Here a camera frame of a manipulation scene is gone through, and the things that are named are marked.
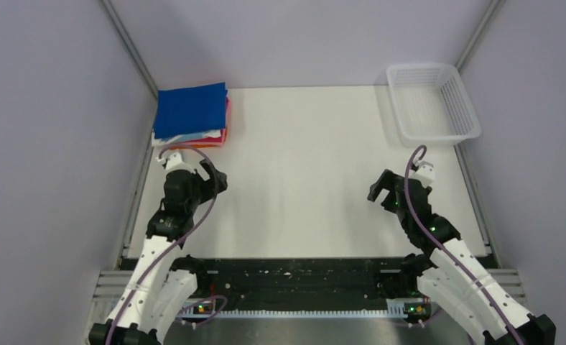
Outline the blue t shirt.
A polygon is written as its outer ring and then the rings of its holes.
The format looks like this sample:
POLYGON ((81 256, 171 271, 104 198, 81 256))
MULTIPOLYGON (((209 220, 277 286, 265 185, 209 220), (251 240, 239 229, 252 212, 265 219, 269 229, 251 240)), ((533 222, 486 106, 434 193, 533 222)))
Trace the blue t shirt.
POLYGON ((228 89, 224 82, 158 91, 153 132, 157 139, 225 126, 228 89))

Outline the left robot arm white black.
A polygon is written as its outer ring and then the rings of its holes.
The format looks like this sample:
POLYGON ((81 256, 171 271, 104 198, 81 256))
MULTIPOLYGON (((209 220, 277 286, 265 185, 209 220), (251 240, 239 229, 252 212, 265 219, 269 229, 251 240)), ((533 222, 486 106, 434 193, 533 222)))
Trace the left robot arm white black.
POLYGON ((175 269, 186 239, 201 225, 195 212, 204 203, 213 209, 228 187, 227 176, 205 158, 203 178, 179 155, 163 160, 164 196, 147 223, 140 257, 117 304, 102 323, 94 323, 89 344, 162 344, 184 302, 208 290, 207 275, 175 269))

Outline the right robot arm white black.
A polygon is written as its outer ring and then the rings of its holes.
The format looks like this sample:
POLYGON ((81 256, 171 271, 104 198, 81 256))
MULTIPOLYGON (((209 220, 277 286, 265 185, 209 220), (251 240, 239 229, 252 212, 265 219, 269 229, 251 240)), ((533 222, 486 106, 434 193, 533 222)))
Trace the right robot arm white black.
POLYGON ((404 258, 400 281, 387 293, 425 295, 474 344, 554 344, 557 329, 551 318, 534 315, 512 297, 473 255, 460 232, 432 211, 434 177, 428 166, 411 167, 409 178, 385 170, 369 189, 371 202, 387 191, 381 206, 396 215, 410 243, 421 251, 404 258))

